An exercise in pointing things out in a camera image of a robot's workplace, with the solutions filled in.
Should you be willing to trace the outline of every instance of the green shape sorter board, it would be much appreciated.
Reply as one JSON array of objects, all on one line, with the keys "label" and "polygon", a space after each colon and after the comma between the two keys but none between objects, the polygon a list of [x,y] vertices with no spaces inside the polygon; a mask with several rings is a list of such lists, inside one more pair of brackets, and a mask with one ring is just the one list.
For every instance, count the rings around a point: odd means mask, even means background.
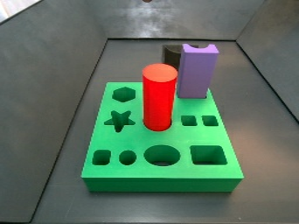
[{"label": "green shape sorter board", "polygon": [[109,82],[81,177],[92,192],[231,192],[243,173],[211,91],[175,96],[172,126],[143,123],[143,83]]}]

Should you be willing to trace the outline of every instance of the star shape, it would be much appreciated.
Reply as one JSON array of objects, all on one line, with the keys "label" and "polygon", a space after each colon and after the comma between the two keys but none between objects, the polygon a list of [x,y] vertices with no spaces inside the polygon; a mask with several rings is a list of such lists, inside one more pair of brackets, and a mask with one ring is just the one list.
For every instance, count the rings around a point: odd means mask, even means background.
[{"label": "star shape", "polygon": [[131,111],[124,113],[117,113],[115,110],[111,111],[111,119],[108,119],[104,124],[113,125],[116,132],[120,132],[125,125],[135,125],[136,123],[128,118],[131,116]]}]

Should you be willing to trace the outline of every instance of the purple rectangular block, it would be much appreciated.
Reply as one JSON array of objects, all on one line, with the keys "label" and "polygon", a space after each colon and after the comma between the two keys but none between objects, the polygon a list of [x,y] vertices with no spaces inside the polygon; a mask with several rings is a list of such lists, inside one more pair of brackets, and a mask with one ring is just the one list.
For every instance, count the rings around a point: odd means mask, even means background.
[{"label": "purple rectangular block", "polygon": [[205,98],[219,50],[215,45],[193,48],[181,45],[181,60],[177,79],[179,98]]}]

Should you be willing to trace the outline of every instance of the small square hole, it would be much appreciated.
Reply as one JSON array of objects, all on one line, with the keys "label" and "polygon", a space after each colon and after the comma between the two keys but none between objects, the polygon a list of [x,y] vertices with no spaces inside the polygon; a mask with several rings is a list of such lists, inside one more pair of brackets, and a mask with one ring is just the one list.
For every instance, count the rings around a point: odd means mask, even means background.
[{"label": "small square hole", "polygon": [[181,125],[183,126],[197,126],[196,117],[193,115],[181,116]]},{"label": "small square hole", "polygon": [[225,165],[228,163],[223,149],[217,145],[191,146],[191,161],[195,165]]},{"label": "small square hole", "polygon": [[109,150],[96,150],[93,153],[92,164],[93,165],[108,165],[111,158]]},{"label": "small square hole", "polygon": [[201,117],[204,126],[219,126],[219,122],[215,115],[204,115]]}]

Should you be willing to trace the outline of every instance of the red block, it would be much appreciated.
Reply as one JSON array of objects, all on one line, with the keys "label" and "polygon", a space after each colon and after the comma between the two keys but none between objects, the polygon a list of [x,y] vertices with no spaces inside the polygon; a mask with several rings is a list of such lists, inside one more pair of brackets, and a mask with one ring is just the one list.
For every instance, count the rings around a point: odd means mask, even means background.
[{"label": "red block", "polygon": [[177,72],[172,66],[152,64],[143,70],[144,126],[153,131],[172,125],[173,92]]}]

